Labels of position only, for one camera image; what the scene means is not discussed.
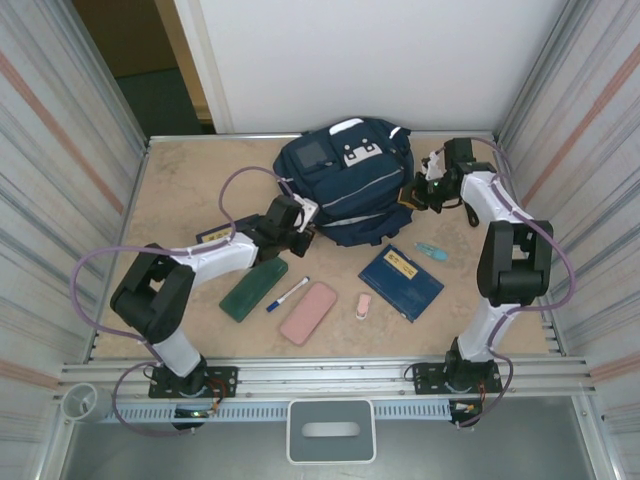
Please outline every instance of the white marker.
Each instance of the white marker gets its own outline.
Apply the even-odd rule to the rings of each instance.
[[[304,277],[302,280],[300,280],[300,282],[298,282],[298,284],[295,285],[291,290],[289,290],[287,293],[285,293],[283,296],[281,296],[278,300],[276,300],[271,305],[269,305],[267,307],[267,312],[273,312],[276,308],[278,308],[280,306],[280,304],[282,302],[284,302],[287,299],[287,297],[289,295],[294,293],[296,290],[298,290],[300,287],[302,287],[309,280],[310,280],[309,277]]]

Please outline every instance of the green pencil case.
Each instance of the green pencil case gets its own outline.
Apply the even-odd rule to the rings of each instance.
[[[240,323],[269,290],[289,270],[287,262],[276,257],[251,269],[220,302],[223,312]]]

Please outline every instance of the white cylinder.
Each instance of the white cylinder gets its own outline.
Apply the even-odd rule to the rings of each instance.
[[[62,397],[62,414],[74,422],[99,422],[111,412],[111,392],[90,383],[78,383]]]

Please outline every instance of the blue notebook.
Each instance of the blue notebook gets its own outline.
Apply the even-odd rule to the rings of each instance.
[[[387,246],[358,276],[411,323],[444,288],[393,245]]]

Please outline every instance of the orange stripe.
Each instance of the orange stripe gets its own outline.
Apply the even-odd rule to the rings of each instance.
[[[100,178],[98,172],[89,164],[89,161],[82,154],[80,149],[73,143],[67,132],[60,126],[60,124],[53,118],[51,112],[42,104],[42,102],[36,97],[33,90],[25,83],[24,79],[20,76],[20,73],[11,64],[9,59],[0,52],[0,71],[11,83],[13,88],[20,94],[25,102],[31,107],[36,115],[40,118],[45,127],[53,134],[53,136],[60,142],[60,145],[69,153],[76,163],[82,168],[84,173],[89,177],[93,184],[98,188],[100,193],[105,196],[109,203],[116,209],[118,213],[124,211],[124,206],[118,200],[118,197],[109,189],[107,184]]]
[[[640,353],[629,355],[591,370],[594,382],[604,382],[640,371]]]
[[[560,149],[553,156],[549,165],[546,166],[542,175],[535,181],[531,189],[522,198],[522,204],[526,207],[531,201],[533,196],[540,190],[540,187],[547,181],[554,170],[560,165],[562,160],[574,147],[578,139],[582,136],[585,130],[589,127],[591,122],[602,112],[602,110],[609,104],[611,99],[620,90],[622,85],[625,84],[627,79],[634,72],[636,67],[640,64],[640,44],[633,49],[631,55],[627,57],[622,66],[618,69],[616,74],[611,78],[607,86],[604,87],[602,93],[598,96],[591,109],[587,112],[582,121],[578,124],[575,130],[569,135],[569,138],[565,140]]]
[[[58,388],[57,378],[5,360],[0,360],[0,376],[37,387],[48,388],[49,390]]]

